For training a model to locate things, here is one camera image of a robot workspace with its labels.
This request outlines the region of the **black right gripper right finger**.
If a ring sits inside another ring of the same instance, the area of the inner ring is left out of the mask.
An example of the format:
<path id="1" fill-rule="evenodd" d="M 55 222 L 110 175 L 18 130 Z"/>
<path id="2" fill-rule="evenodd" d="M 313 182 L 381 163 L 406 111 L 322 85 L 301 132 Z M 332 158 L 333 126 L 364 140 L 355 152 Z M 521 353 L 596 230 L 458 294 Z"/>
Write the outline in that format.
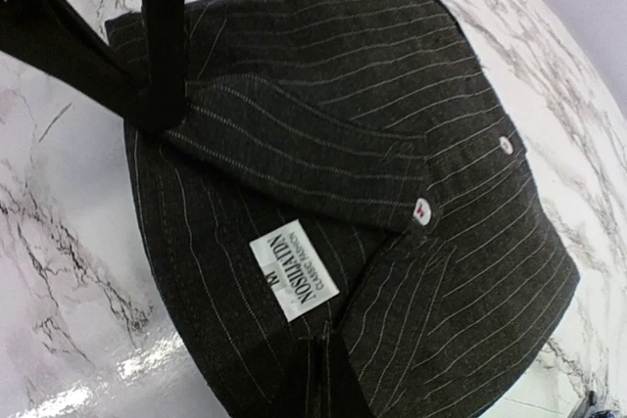
<path id="1" fill-rule="evenodd" d="M 342 336 L 332 332 L 320 341 L 320 416 L 373 418 Z"/>

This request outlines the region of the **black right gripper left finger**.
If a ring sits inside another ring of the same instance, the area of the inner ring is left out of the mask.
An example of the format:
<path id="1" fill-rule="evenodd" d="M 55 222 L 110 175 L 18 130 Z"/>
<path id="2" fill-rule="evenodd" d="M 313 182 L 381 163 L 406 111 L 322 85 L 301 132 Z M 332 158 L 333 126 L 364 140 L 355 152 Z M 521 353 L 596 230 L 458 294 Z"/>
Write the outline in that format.
<path id="1" fill-rule="evenodd" d="M 146 127 L 161 133 L 177 126 L 186 110 L 184 0 L 142 0 L 148 56 Z"/>

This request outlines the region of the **black pinstriped long sleeve shirt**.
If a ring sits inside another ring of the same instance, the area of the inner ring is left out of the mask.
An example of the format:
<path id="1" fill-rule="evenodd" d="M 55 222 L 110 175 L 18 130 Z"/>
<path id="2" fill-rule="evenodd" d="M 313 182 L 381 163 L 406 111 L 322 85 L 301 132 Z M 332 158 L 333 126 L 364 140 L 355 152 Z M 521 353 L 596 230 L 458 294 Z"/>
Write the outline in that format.
<path id="1" fill-rule="evenodd" d="M 478 417 L 579 272 L 440 0 L 197 0 L 181 124 L 124 129 L 169 317 L 231 417 L 321 417 L 339 333 L 374 417 Z"/>

